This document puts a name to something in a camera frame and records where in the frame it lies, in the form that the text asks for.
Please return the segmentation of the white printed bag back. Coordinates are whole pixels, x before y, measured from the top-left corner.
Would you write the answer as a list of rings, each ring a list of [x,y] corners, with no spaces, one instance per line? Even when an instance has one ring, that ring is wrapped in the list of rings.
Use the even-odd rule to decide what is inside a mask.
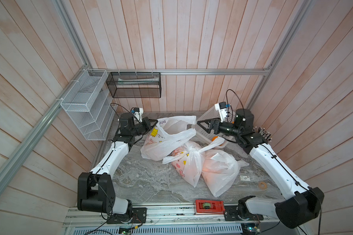
[[[159,118],[140,149],[142,158],[153,161],[163,160],[196,136],[195,128],[188,128],[188,125],[195,124],[197,124],[196,116]]]

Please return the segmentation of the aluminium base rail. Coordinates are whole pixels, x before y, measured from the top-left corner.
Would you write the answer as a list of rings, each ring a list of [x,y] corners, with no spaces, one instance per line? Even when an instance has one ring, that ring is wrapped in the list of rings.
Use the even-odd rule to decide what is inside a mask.
[[[70,208],[63,222],[62,235],[310,235],[300,225],[289,229],[278,219],[255,215],[240,220],[237,205],[227,204],[223,214],[196,213],[193,203],[143,203],[134,209],[146,209],[130,222],[109,224],[106,215]]]

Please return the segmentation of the red tape dispenser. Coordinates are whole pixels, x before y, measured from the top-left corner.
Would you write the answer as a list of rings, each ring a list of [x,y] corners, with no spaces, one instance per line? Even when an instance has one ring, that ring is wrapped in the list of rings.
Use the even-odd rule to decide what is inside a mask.
[[[225,206],[223,201],[217,200],[196,200],[195,214],[224,214]]]

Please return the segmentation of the brown tape roll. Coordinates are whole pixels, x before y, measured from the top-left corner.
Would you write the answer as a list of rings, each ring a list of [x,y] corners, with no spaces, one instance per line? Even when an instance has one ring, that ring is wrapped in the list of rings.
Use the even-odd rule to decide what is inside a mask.
[[[268,189],[268,184],[265,183],[264,181],[259,181],[258,182],[258,188],[262,191]]]

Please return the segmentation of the red cup of pens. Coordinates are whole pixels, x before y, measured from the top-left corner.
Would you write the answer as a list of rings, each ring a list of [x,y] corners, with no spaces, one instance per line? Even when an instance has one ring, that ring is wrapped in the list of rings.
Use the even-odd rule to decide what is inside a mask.
[[[254,127],[254,131],[259,133],[266,141],[272,141],[272,134],[263,127]]]

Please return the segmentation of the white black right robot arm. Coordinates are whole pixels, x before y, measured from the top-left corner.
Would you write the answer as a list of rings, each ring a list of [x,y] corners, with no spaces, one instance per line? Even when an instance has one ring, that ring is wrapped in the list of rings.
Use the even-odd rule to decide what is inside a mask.
[[[270,135],[262,128],[254,127],[254,115],[249,109],[238,109],[233,121],[226,121],[227,107],[216,105],[220,116],[197,122],[205,132],[234,137],[247,154],[256,160],[279,188],[284,200],[274,202],[257,199],[254,195],[238,201],[236,215],[239,220],[255,219],[259,215],[277,218],[290,229],[322,217],[324,193],[310,187],[300,179],[269,145]]]

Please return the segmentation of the white printed bag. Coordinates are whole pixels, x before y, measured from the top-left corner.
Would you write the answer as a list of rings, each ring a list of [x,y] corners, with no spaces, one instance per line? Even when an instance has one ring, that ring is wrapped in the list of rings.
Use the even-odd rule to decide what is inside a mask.
[[[195,124],[197,124],[196,116],[159,118],[140,149],[142,158],[153,161],[163,160],[196,136],[195,128],[188,128],[188,125]]]
[[[201,177],[207,152],[222,145],[224,141],[224,138],[217,137],[205,147],[201,147],[196,142],[188,141],[175,149],[171,156],[163,158],[162,163],[171,163],[178,174],[195,188]]]

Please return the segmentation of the white plastic bag front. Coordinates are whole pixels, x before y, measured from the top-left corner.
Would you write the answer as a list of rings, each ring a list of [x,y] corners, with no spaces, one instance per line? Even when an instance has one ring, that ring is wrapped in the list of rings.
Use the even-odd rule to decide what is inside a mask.
[[[240,168],[249,163],[237,161],[231,154],[222,150],[208,150],[203,165],[202,177],[212,195],[216,198],[231,188]]]

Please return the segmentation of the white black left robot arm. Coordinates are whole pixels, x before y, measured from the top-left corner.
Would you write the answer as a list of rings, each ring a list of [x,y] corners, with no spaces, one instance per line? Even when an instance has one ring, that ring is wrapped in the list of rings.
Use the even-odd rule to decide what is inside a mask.
[[[121,114],[109,151],[91,171],[81,173],[78,178],[77,208],[80,211],[132,216],[130,201],[116,196],[111,177],[136,144],[136,137],[145,136],[157,123],[156,119],[142,117],[139,109]]]

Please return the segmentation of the small white label card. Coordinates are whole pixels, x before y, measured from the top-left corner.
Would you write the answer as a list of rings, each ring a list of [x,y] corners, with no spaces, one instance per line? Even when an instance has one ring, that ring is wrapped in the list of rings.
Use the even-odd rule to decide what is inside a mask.
[[[248,176],[248,175],[240,175],[240,179],[241,179],[241,181],[250,181],[251,180],[250,176]]]

